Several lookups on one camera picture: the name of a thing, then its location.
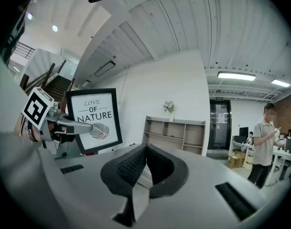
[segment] black picture frame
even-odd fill
[[[113,115],[114,115],[118,140],[116,142],[112,142],[112,143],[105,144],[102,146],[98,146],[98,147],[94,147],[94,148],[90,148],[90,149],[84,149],[82,141],[80,139],[80,135],[75,135],[75,139],[76,139],[77,144],[79,146],[80,152],[83,155],[89,154],[89,153],[96,154],[99,150],[102,150],[102,149],[105,149],[108,147],[112,147],[112,146],[116,146],[118,144],[123,143],[121,129],[120,129],[120,122],[119,122],[116,88],[87,89],[87,90],[77,90],[77,91],[66,92],[66,100],[67,100],[67,108],[68,108],[69,117],[72,120],[74,120],[72,101],[71,101],[72,97],[80,96],[80,95],[93,95],[93,94],[111,94],[112,109],[113,109]]]

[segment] leaf illustration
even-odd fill
[[[96,139],[105,139],[107,136],[109,136],[109,128],[107,125],[102,123],[94,123],[92,124],[90,135]]]

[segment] glass door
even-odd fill
[[[210,137],[208,149],[229,150],[231,140],[231,104],[229,100],[210,100]]]

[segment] black pants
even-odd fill
[[[252,183],[256,183],[256,186],[261,189],[265,184],[270,169],[271,166],[252,165],[252,171],[248,177],[248,180]]]

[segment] ceiling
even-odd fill
[[[20,42],[55,54],[61,50],[73,52],[80,58],[91,37],[110,17],[98,3],[88,0],[31,0],[26,16],[26,30]],[[58,26],[58,32],[52,26]]]
[[[40,6],[43,11],[37,13],[43,20],[50,19],[50,24],[74,32],[74,38],[85,38],[83,45],[88,46],[81,49],[77,84],[85,80],[96,84],[131,65],[199,49],[211,97],[267,102],[291,93],[291,87],[271,84],[275,78],[291,83],[291,31],[269,0],[103,0],[96,4],[73,0],[62,4],[45,0]],[[109,60],[116,63],[114,68],[99,78],[90,77]],[[252,73],[256,80],[221,80],[219,71]]]

